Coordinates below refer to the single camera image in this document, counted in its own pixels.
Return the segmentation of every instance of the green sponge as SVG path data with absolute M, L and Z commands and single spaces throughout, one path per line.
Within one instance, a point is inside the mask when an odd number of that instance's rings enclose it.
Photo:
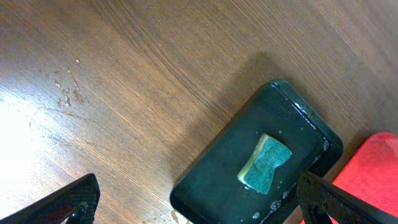
M 275 169 L 285 163 L 292 152 L 273 137 L 262 134 L 257 146 L 238 179 L 262 194 L 268 194 Z

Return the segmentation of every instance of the scrubbing pad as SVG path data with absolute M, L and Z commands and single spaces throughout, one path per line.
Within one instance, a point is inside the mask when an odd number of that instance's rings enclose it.
M 263 134 L 238 179 L 262 194 L 268 194 L 275 169 L 285 163 L 292 152 L 278 140 Z

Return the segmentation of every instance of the wooden table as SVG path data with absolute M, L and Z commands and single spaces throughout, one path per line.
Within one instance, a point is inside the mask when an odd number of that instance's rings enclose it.
M 93 172 L 96 223 L 186 223 L 175 181 L 273 78 L 342 138 L 332 179 L 365 137 L 397 132 L 396 7 L 2 1 L 0 218 Z

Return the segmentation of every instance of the water droplet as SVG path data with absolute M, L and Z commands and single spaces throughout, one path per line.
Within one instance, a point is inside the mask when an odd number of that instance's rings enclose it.
M 253 215 L 253 219 L 258 219 L 258 218 L 260 218 L 260 213 L 259 213 L 259 212 L 256 212 L 256 213 Z
M 272 202 L 270 207 L 269 207 L 271 209 L 271 212 L 274 212 L 274 211 L 278 210 L 278 208 L 280 208 L 281 204 L 282 204 L 282 202 L 280 200 Z
M 65 96 L 65 101 L 66 101 L 65 103 L 66 106 L 71 106 L 69 96 Z
M 323 143 L 323 150 L 326 151 L 329 149 L 329 141 L 325 140 L 325 143 Z
M 61 88 L 61 84 L 58 82 L 58 80 L 54 80 L 54 82 L 55 82 L 55 85 L 56 85 L 58 88 Z

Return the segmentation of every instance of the water stain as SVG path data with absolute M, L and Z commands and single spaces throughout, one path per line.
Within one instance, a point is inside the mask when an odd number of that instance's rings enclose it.
M 176 215 L 176 213 L 175 213 L 175 210 L 172 210 L 172 218 L 173 218 L 173 220 L 174 220 L 177 224 L 179 224 L 179 222 L 178 222 L 178 217 L 177 217 L 177 215 Z
M 93 119 L 91 119 L 91 118 L 86 118 L 86 117 L 78 116 L 78 115 L 75 115 L 75 114 L 73 114 L 73 113 L 71 113 L 71 112 L 62 111 L 62 110 L 57 110 L 57 109 L 51 109 L 51 108 L 44 108 L 44 107 L 40 106 L 40 107 L 37 108 L 36 112 L 33 114 L 32 118 L 30 119 L 30 122 L 29 122 L 29 129 L 32 127 L 32 123 L 34 122 L 34 118 L 35 118 L 35 116 L 37 115 L 37 113 L 38 113 L 40 110 L 58 112 L 58 113 L 61 113 L 61 114 L 65 115 L 65 116 L 69 116 L 69 117 L 71 117 L 71 118 L 80 119 L 80 120 L 83 120 L 83 121 L 89 121 L 89 122 L 92 122 L 92 123 L 97 123 L 95 120 L 93 120 Z
M 86 95 L 79 93 L 78 90 L 73 90 L 72 93 L 73 93 L 73 96 L 75 97 L 75 99 L 77 100 L 77 102 L 84 103 L 87 101 Z
M 73 84 L 75 84 L 76 90 L 79 91 L 79 84 L 77 83 L 76 78 L 73 75 L 73 73 L 70 71 L 69 67 L 68 67 L 68 74 L 72 77 Z
M 69 95 L 70 89 L 69 89 L 69 88 L 63 89 L 63 90 L 61 91 L 61 93 L 62 93 L 62 94 Z
M 85 141 L 85 140 L 74 140 L 74 139 L 72 139 L 70 141 L 67 141 L 64 138 L 55 137 L 55 136 L 40 136 L 40 138 L 50 139 L 55 144 L 66 146 L 66 147 L 74 147 L 76 149 L 82 148 L 82 145 L 84 145 L 84 144 L 85 145 L 89 145 L 89 146 L 98 147 L 97 144 L 95 144 L 93 142 Z

